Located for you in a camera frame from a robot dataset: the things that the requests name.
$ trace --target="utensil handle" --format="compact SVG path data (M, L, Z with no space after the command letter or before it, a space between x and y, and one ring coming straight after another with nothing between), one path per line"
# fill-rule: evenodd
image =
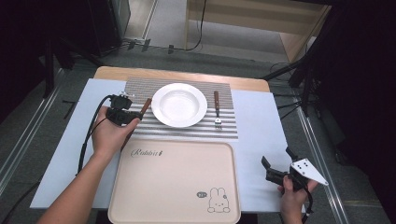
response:
M219 105L219 92L215 91L215 108L216 110L220 109L220 105Z
M151 98L148 98L145 104L142 107L142 110L140 110L140 114L144 115L146 113L146 110L149 108L149 105L151 104Z
M120 151L122 151L122 150L125 148L126 144L128 143L128 141L129 141L129 139L131 138L131 136L132 136L133 133L134 133L134 129L133 129L130 133L128 133L128 135L126 136L126 138L125 138L125 140L124 140L124 143L122 144L122 147L121 147L121 150L120 150Z

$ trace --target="beige tray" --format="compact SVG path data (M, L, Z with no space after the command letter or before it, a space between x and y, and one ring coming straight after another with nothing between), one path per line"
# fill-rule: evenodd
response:
M230 145L133 140L122 151L113 223L236 223L240 214Z

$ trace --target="cartoon rabbit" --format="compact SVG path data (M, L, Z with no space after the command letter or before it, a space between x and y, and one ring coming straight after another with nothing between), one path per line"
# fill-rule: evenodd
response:
M207 211L209 213L229 213L230 208L228 207L228 199L225 194L225 189L212 189L210 190L210 200L209 200L209 208Z

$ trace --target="wrist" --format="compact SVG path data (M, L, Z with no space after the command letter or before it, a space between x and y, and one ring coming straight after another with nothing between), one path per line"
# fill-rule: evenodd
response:
M299 213L284 213L281 212L281 215L286 224L300 224L302 223L302 214Z
M104 166L108 166L111 159L113 158L113 155L110 155L108 153L102 153L103 151L104 150L94 151L90 157L90 161L96 161L98 163L103 164Z

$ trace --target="white table surface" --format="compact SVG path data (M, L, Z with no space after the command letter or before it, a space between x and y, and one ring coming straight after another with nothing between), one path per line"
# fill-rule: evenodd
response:
M56 148L33 198L31 208L48 208L73 180L92 116L101 100L124 90L125 81L90 79ZM288 171L291 163L274 96L269 92L232 91L239 134L234 150L241 210L248 213L279 212L280 193L276 184L265 180L262 156L272 168ZM85 162L92 154L89 141ZM93 208L107 209L114 186L120 153L107 166L96 193Z

